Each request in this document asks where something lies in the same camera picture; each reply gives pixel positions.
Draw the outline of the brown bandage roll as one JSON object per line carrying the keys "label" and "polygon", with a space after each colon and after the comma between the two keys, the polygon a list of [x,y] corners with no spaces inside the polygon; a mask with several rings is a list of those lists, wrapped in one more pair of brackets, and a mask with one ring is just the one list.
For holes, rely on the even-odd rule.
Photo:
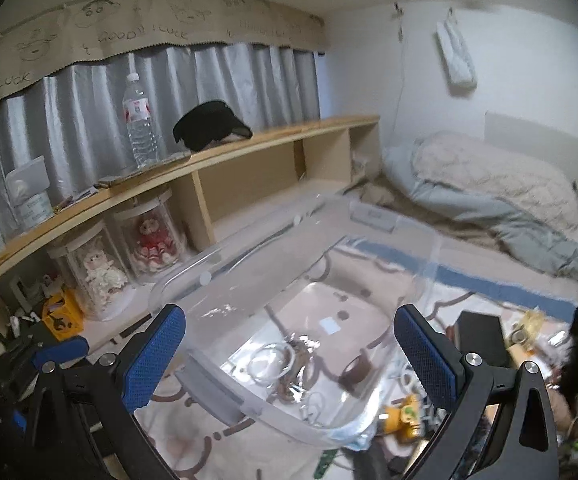
{"label": "brown bandage roll", "polygon": [[353,388],[363,382],[372,370],[371,361],[365,352],[360,352],[344,367],[339,378],[339,384],[345,388]]}

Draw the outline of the black box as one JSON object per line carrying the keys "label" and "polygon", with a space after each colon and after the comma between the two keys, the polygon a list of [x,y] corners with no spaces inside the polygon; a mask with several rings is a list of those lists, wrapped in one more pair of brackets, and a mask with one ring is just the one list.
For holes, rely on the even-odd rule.
{"label": "black box", "polygon": [[509,366],[510,355],[498,316],[462,311],[454,325],[454,337],[462,353],[477,353],[491,366]]}

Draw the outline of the yellow toy block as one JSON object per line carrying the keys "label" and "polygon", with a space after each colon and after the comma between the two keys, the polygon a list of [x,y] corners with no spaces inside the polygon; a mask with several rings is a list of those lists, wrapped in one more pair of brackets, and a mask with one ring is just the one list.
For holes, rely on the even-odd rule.
{"label": "yellow toy block", "polygon": [[400,443],[411,443],[422,437],[421,401],[413,393],[401,404],[386,406],[378,418],[380,436],[394,436]]}

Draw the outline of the white dress doll jar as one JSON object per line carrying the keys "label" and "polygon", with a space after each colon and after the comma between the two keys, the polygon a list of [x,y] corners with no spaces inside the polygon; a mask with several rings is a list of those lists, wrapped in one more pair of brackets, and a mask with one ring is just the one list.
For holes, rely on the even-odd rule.
{"label": "white dress doll jar", "polygon": [[116,318],[135,295],[132,279],[103,220],[62,235],[50,245],[48,256],[61,271],[65,285],[74,289],[88,320]]}

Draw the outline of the red dress doll jar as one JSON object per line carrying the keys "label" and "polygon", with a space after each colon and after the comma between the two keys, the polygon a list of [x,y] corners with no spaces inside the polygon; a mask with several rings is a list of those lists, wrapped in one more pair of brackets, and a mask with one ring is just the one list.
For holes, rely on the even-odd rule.
{"label": "red dress doll jar", "polygon": [[111,218],[125,259],[140,284],[154,283],[159,276],[191,257],[187,237],[172,211],[173,192],[135,198],[114,211]]}

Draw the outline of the green plastic clip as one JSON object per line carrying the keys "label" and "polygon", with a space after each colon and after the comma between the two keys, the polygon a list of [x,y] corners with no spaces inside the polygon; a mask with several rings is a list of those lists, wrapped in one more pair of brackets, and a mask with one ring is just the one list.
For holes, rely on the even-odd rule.
{"label": "green plastic clip", "polygon": [[313,478],[315,480],[322,480],[325,477],[328,469],[336,459],[338,451],[334,448],[333,450],[325,450],[320,454],[317,466],[313,473]]}

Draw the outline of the clear plastic storage bin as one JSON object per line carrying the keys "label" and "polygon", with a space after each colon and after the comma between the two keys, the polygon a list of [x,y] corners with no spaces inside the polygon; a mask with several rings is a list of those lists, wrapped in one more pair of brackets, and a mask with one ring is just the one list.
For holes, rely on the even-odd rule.
{"label": "clear plastic storage bin", "polygon": [[[318,448],[366,448],[403,367],[396,310],[424,309],[434,229],[341,195],[285,206],[208,248],[153,287],[187,328],[177,378],[220,422],[264,422]],[[365,352],[372,370],[339,378]]]}

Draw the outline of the white plastic container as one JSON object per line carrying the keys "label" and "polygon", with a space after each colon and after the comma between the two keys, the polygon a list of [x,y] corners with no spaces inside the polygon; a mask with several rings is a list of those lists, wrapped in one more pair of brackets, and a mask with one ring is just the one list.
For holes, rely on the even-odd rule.
{"label": "white plastic container", "polygon": [[10,171],[4,184],[22,231],[31,231],[54,216],[48,196],[50,181],[44,156]]}

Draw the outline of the grey beige duvet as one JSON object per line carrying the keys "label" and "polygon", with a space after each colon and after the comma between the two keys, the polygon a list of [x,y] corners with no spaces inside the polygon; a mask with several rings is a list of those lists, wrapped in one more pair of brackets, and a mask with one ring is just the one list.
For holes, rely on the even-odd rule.
{"label": "grey beige duvet", "polygon": [[578,195],[558,168],[444,131],[390,146],[360,199],[578,282]]}

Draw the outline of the clear water bottle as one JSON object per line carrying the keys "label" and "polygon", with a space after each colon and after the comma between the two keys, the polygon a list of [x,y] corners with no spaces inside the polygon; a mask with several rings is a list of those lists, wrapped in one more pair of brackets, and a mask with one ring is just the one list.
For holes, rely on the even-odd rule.
{"label": "clear water bottle", "polygon": [[137,73],[126,76],[126,88],[122,99],[132,156],[138,169],[159,161],[158,142],[152,127],[149,99]]}

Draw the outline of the grey curtain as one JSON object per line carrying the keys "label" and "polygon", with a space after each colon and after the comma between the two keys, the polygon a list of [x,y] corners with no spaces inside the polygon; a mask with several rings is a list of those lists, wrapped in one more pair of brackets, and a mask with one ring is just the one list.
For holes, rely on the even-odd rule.
{"label": "grey curtain", "polygon": [[136,169],[136,136],[150,122],[159,158],[184,149],[174,125],[196,106],[226,103],[253,131],[318,118],[315,55],[290,48],[157,47],[80,63],[0,101],[0,227],[16,227],[4,177],[42,157],[53,203]]}

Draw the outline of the black visor cap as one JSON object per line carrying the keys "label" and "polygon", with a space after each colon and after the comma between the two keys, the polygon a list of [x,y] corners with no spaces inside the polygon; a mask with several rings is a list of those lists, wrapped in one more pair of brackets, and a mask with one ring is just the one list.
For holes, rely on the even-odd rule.
{"label": "black visor cap", "polygon": [[224,101],[214,100],[193,107],[182,116],[174,125],[173,136],[176,143],[197,153],[230,136],[251,139],[253,132]]}

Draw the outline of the paper curtain valance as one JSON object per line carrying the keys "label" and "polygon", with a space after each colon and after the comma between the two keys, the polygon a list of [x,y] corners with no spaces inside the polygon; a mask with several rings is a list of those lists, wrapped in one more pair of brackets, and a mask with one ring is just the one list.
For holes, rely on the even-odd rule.
{"label": "paper curtain valance", "polygon": [[82,0],[0,32],[0,101],[72,64],[156,46],[326,50],[317,15],[267,0]]}

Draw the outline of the white wall pouch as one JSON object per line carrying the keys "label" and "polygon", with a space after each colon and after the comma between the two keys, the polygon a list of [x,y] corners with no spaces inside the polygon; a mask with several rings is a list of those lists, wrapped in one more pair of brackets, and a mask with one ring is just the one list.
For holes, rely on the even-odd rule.
{"label": "white wall pouch", "polygon": [[436,24],[436,36],[449,83],[456,88],[474,90],[478,85],[478,76],[452,8],[448,9],[446,18]]}

